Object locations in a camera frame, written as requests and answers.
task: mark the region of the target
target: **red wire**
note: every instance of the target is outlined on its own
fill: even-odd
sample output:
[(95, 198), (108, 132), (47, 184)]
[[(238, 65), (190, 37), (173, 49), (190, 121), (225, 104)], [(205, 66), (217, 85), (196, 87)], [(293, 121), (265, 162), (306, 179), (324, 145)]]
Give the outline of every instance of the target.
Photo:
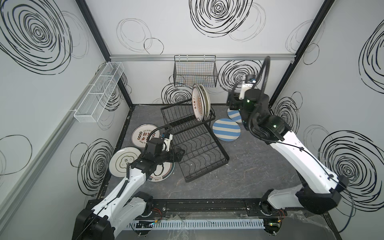
[(163, 216), (163, 214), (161, 213), (161, 211), (159, 209), (157, 209), (155, 207), (153, 209), (157, 210), (160, 213), (160, 215)]
[[(283, 215), (284, 215), (284, 218), (285, 218), (285, 214), (284, 214), (284, 212), (283, 212), (283, 210), (281, 210), (281, 209), (279, 209), (282, 213), (283, 213)], [(281, 216), (281, 215), (280, 215)]]
[(282, 221), (283, 220), (283, 218), (281, 217), (281, 213), (279, 212), (279, 211), (277, 211), (278, 213), (279, 213), (279, 215), (280, 215), (280, 221)]

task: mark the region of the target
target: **dish rack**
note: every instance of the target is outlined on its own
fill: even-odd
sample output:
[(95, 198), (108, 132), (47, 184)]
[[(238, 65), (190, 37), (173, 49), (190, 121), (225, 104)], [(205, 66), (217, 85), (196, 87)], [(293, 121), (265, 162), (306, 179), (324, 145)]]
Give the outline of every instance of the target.
[(215, 119), (211, 109), (203, 121), (196, 120), (192, 99), (161, 108), (165, 124), (173, 128), (172, 147), (185, 151), (179, 166), (186, 182), (193, 181), (228, 163), (229, 156), (214, 135), (210, 122)]

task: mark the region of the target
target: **marble floor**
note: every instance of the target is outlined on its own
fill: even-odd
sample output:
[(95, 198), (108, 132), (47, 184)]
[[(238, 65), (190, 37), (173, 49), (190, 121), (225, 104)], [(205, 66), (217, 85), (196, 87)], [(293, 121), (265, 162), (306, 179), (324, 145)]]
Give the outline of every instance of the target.
[[(137, 105), (133, 111), (122, 147), (134, 146), (133, 131), (140, 125), (164, 125), (163, 106)], [(226, 106), (212, 106), (216, 119), (229, 118)], [(161, 182), (145, 182), (139, 191), (155, 199), (260, 198), (268, 189), (284, 189), (300, 184), (296, 170), (272, 147), (253, 137), (241, 125), (241, 135), (232, 142), (221, 141), (230, 157), (227, 165), (186, 183), (178, 164)], [(112, 176), (106, 195), (121, 181)]]

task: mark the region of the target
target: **aluminum rail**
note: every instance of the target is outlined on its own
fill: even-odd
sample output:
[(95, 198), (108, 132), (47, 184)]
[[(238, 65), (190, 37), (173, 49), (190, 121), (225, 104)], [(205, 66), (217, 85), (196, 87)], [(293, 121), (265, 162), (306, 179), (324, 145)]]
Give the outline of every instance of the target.
[(294, 61), (296, 55), (292, 53), (271, 53), (271, 54), (161, 54), (161, 55), (111, 55), (111, 61), (128, 62), (128, 61), (174, 61), (178, 56), (188, 56), (189, 61), (204, 61), (211, 56), (216, 56), (216, 61), (232, 61), (232, 60), (264, 60), (266, 56), (270, 56), (271, 60), (290, 60)]

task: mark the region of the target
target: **white wall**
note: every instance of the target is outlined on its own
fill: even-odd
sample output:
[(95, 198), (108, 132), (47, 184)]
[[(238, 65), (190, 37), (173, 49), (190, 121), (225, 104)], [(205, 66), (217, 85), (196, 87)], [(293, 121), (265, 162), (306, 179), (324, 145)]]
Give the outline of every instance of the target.
[[(260, 70), (263, 61), (231, 61), (227, 65), (232, 71), (226, 73), (225, 67), (222, 66), (225, 61), (217, 61), (218, 81), (215, 88), (206, 88), (209, 92), (209, 96), (212, 103), (225, 103), (227, 101), (228, 92), (224, 89), (229, 89), (226, 84), (227, 77), (230, 82), (235, 82), (236, 74), (252, 74), (257, 73)], [(271, 61), (270, 74), (268, 78), (268, 84), (266, 86), (265, 93), (272, 96), (278, 83), (281, 80), (282, 75), (287, 69), (290, 61)], [(134, 104), (170, 104), (175, 103), (175, 100), (186, 100), (187, 97), (191, 98), (192, 89), (186, 87), (174, 87), (173, 84), (173, 68), (174, 62), (161, 61), (161, 62), (125, 62), (124, 73), (128, 79), (128, 85), (131, 87), (132, 92), (130, 97)], [(138, 69), (150, 69), (150, 71), (138, 71)], [(171, 98), (165, 97), (165, 94), (173, 92)]]
[[(0, 20), (0, 208), (104, 62), (75, 0), (2, 1), (2, 14), (10, 18)], [(127, 113), (116, 90), (98, 123), (75, 122), (0, 239), (70, 239)], [(83, 179), (87, 172), (92, 177)]]
[[(304, 55), (272, 108), (327, 167), (350, 180), (356, 213), (344, 240), (382, 238), (383, 9), (379, 0), (335, 1), (318, 59), (306, 65), (316, 58), (312, 51)], [(338, 209), (349, 215), (351, 199), (342, 195)], [(330, 211), (338, 230), (348, 219), (342, 213)]]
[(17, 22), (0, 21), (0, 207), (104, 61), (74, 0), (48, 0), (46, 7), (7, 1), (2, 12), (17, 4), (26, 5), (16, 8), (16, 19), (28, 12), (46, 22), (26, 17), (35, 33), (28, 35), (30, 29), (12, 30)]
[[(169, 0), (169, 1), (87, 1), (98, 28), (112, 55), (119, 54), (242, 54), (296, 53), (298, 46), (319, 11), (323, 0)], [(214, 3), (216, 11), (201, 13)], [(206, 21), (210, 27), (203, 26)], [(163, 103), (161, 92), (168, 88), (173, 62), (130, 62), (125, 74), (136, 104)], [(216, 62), (219, 81), (220, 68)], [(289, 61), (272, 61), (266, 93), (271, 96)], [(239, 72), (247, 67), (238, 67)], [(224, 86), (224, 89), (235, 80)], [(188, 89), (177, 88), (180, 95)], [(212, 103), (225, 103), (227, 92), (217, 83)]]
[(0, 239), (71, 239), (76, 216), (108, 171), (127, 114), (123, 101), (115, 111), (104, 110), (101, 119), (113, 119), (102, 122), (108, 129), (76, 121)]

